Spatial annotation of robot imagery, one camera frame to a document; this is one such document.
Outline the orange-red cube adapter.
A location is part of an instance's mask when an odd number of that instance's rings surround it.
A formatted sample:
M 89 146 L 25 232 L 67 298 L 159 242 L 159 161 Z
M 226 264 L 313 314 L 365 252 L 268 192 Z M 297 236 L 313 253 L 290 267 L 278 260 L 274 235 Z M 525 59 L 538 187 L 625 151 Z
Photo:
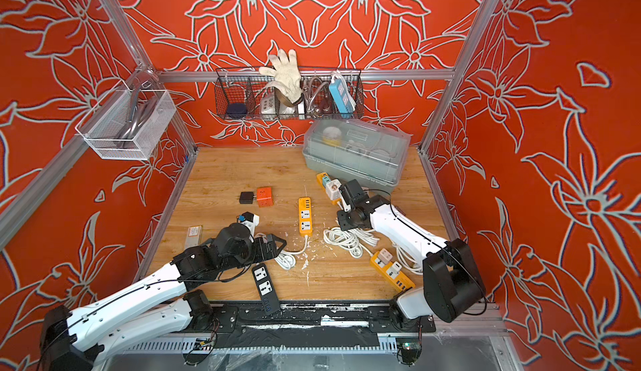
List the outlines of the orange-red cube adapter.
M 271 187 L 260 187 L 256 190 L 256 200 L 259 207 L 271 207 L 274 205 L 273 192 Z

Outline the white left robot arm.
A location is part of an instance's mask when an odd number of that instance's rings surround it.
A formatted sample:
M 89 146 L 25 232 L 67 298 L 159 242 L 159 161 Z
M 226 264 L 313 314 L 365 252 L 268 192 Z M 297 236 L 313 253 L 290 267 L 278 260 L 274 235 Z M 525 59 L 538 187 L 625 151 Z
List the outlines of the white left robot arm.
M 252 222 L 234 222 L 204 243 L 105 299 L 74 310 L 60 305 L 43 321 L 39 370 L 91 370 L 136 344 L 185 329 L 213 329 L 204 284 L 230 269 L 277 258 L 286 241 L 257 237 Z

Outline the small black cube adapter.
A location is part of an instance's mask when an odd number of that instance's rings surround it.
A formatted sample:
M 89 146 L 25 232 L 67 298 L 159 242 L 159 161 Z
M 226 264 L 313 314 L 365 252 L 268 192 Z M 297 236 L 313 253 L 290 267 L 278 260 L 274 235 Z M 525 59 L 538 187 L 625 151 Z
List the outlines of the small black cube adapter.
M 239 204 L 251 205 L 254 200 L 255 194 L 253 192 L 241 192 L 239 195 Z

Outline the black power strip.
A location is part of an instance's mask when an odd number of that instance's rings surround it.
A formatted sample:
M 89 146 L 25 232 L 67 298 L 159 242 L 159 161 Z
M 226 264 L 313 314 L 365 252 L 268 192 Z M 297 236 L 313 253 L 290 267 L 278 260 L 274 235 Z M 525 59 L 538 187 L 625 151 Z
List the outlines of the black power strip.
M 264 263 L 257 264 L 251 273 L 255 280 L 255 286 L 260 295 L 260 302 L 266 315 L 272 315 L 280 311 L 280 299 L 275 291 L 270 274 Z

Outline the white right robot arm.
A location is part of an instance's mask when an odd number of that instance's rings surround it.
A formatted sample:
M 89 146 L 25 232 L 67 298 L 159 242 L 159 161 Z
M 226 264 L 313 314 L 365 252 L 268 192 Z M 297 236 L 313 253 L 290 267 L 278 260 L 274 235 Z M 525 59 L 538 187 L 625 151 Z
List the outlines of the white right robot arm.
M 457 238 L 438 237 L 406 217 L 390 199 L 371 196 L 357 180 L 339 187 L 343 231 L 372 229 L 397 244 L 422 266 L 422 287 L 394 299 L 393 307 L 407 320 L 435 316 L 446 323 L 485 302 L 486 289 L 471 248 Z

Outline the short yellow power strip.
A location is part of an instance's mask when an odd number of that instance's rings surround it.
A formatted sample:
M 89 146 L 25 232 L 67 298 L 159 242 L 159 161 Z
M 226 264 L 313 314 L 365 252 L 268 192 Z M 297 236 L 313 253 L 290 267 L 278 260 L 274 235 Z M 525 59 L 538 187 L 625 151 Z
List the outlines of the short yellow power strip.
M 310 197 L 301 197 L 298 200 L 299 232 L 302 237 L 309 237 L 312 233 L 312 214 Z

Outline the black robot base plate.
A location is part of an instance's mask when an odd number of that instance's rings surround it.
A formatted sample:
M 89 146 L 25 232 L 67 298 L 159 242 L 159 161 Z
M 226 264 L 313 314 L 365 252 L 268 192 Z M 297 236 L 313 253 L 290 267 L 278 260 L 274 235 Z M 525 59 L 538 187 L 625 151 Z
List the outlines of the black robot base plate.
M 432 334 L 432 316 L 405 321 L 387 301 L 285 301 L 273 314 L 259 302 L 212 302 L 219 331 L 242 329 L 359 329 L 375 334 Z

